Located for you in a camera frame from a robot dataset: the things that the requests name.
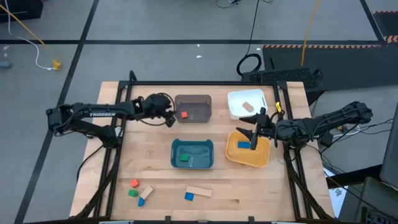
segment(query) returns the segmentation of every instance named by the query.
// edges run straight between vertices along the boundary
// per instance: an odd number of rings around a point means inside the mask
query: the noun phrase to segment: green block
[[[134,189],[129,190],[129,196],[137,197],[138,196],[138,191],[136,191]]]
[[[181,154],[180,160],[181,160],[182,162],[188,162],[188,161],[189,161],[189,156],[188,156],[188,154]]]

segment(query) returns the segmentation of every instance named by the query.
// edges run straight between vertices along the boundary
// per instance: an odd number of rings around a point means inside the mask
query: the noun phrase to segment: blue block
[[[193,201],[193,193],[189,193],[189,192],[185,193],[185,199]]]
[[[238,142],[238,147],[244,149],[250,149],[250,142]]]
[[[145,200],[142,197],[140,197],[138,200],[138,207],[144,206],[144,204],[145,204]]]

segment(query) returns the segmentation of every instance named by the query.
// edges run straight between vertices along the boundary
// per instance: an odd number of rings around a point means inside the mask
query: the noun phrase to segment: yellow bowl
[[[238,148],[238,142],[249,141],[242,133],[234,131],[229,134],[225,155],[234,162],[254,167],[265,167],[268,164],[270,144],[266,138],[258,138],[256,150]]]

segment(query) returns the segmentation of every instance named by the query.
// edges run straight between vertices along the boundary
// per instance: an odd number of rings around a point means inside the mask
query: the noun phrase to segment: concrete floor
[[[398,10],[397,1],[367,2],[372,11]],[[42,18],[25,23],[42,39],[78,40],[92,3],[44,1]],[[254,39],[303,40],[314,5],[315,0],[260,1]],[[255,0],[243,0],[229,9],[217,8],[214,0],[100,0],[87,39],[248,39],[255,6]],[[15,22],[12,31],[29,36]],[[6,24],[0,24],[1,39],[12,39]],[[322,0],[310,39],[376,40],[376,36],[359,1]],[[5,130],[0,135],[4,152],[0,157],[0,223],[15,220],[47,132],[45,110],[57,104],[76,45],[51,48],[63,60],[59,72],[37,68],[31,45],[0,44],[0,60],[13,63],[10,70],[0,70],[0,126]],[[251,52],[257,48],[261,46],[253,45]],[[85,45],[65,102],[95,102],[102,81],[127,79],[130,69],[140,80],[239,80],[235,68],[246,50],[247,45],[236,44]],[[42,49],[39,63],[50,66],[51,60]],[[254,63],[246,62],[243,70],[250,70]],[[397,86],[329,92],[320,98],[315,115],[357,100],[373,109],[373,123],[379,123],[392,117],[397,95]],[[373,166],[382,161],[387,138],[387,133],[359,134],[336,144],[326,156],[345,171]],[[53,138],[25,222],[68,217],[85,144],[79,134]]]

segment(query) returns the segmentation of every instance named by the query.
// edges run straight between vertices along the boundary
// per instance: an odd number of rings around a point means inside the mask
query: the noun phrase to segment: yellow cable
[[[49,49],[54,54],[57,61],[55,61],[55,62],[53,61],[53,64],[55,65],[55,67],[58,67],[56,70],[59,70],[59,67],[61,66],[61,62],[60,62],[60,59],[59,59],[57,53],[55,53],[53,50],[51,50],[42,40],[40,40],[40,38],[38,38],[32,31],[30,31],[30,29],[27,26],[25,26],[24,23],[22,23],[13,13],[9,12],[3,5],[0,4],[0,8],[3,9],[4,11],[6,11],[10,16],[12,16],[27,32],[29,32],[32,36],[34,36],[46,49]]]
[[[308,25],[308,30],[307,30],[307,33],[305,34],[303,52],[302,52],[302,55],[301,55],[301,66],[304,65],[304,54],[305,54],[305,48],[306,48],[306,46],[307,46],[307,39],[308,39],[308,36],[310,35],[311,26],[312,26],[312,22],[313,22],[313,20],[314,20],[314,18],[315,18],[315,14],[316,14],[317,11],[318,11],[319,2],[320,2],[320,0],[317,0],[317,3],[316,3],[316,5],[315,5],[315,9],[314,9],[313,12],[312,12],[312,16],[311,16],[311,20],[310,20],[310,25]]]

